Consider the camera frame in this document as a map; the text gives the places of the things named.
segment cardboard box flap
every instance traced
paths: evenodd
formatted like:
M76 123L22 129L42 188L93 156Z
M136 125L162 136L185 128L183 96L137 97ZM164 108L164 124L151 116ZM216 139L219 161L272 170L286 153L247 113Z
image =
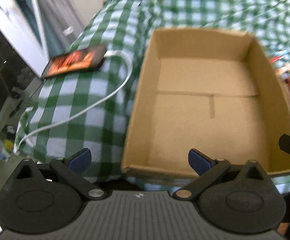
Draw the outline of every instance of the cardboard box flap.
M187 155L196 148L212 159L223 157L233 164L257 159L269 168L256 98L157 95L152 120L149 167L191 172Z
M158 57L213 58L243 61L252 37L240 32L211 29L157 29Z
M162 58L157 90L241 97L258 94L244 62L204 58Z
M151 178L155 178L155 179L164 179L164 177L168 176L168 177L177 177L179 172L176 171L172 171L172 170L165 170L162 168L154 168L154 167L149 167L149 166L142 166L142 165L134 165L131 164L130 166L126 166L125 167L125 171L128 172L131 175L142 175L142 176L148 176ZM197 177L197 174L195 171L189 171L189 172L185 172L182 175L183 178L193 178L193 177Z
M267 127L270 170L281 171L286 167L290 168L290 155L281 151L278 145L282 134L290 135L290 107L279 80L268 67L268 60L256 39L251 44L247 62L260 90L258 98Z

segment green checkered tablecloth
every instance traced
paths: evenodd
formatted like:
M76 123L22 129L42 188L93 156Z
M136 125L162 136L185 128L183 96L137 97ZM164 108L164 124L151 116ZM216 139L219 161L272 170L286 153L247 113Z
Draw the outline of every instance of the green checkered tablecloth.
M21 150L48 162L58 156L69 157L87 147L93 153L92 164L84 174L88 180L119 178L142 59L151 32L162 26L204 26L252 32L269 57L278 50L289 51L277 67L290 62L290 0L105 0L103 9L70 50L98 42L107 43L108 49L123 50L133 60L131 79L116 96L68 124L31 137L34 148L23 144ZM98 101L114 91L125 76L123 60L114 57L106 59L99 72L74 73L47 80L37 105L27 109L20 119L16 144L25 133L67 119ZM146 190L166 189L136 178L128 180ZM274 183L282 193L290 190L290 176L275 178Z

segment open cardboard box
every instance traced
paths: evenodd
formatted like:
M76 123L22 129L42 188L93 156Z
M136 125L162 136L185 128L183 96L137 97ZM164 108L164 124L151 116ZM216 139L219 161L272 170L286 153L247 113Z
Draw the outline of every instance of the open cardboard box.
M188 152L232 164L256 159L290 171L279 149L290 102L257 40L243 32L157 29L143 62L122 170L141 178L194 178Z

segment white door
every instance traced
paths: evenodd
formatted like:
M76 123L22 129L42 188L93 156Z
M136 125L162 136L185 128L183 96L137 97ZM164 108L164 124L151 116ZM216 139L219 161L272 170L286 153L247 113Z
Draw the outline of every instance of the white door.
M0 31L28 66L41 77L48 60L14 0L0 0Z

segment metal pin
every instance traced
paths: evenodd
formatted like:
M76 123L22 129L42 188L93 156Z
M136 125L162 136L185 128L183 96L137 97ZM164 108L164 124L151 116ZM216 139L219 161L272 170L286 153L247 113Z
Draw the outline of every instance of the metal pin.
M180 189L176 192L176 196L180 197L180 198L187 198L192 196L192 192L190 192L189 190L186 189Z
M102 191L101 189L91 189L89 192L88 192L88 195L90 195L91 197L101 197L102 195L104 195L104 191Z

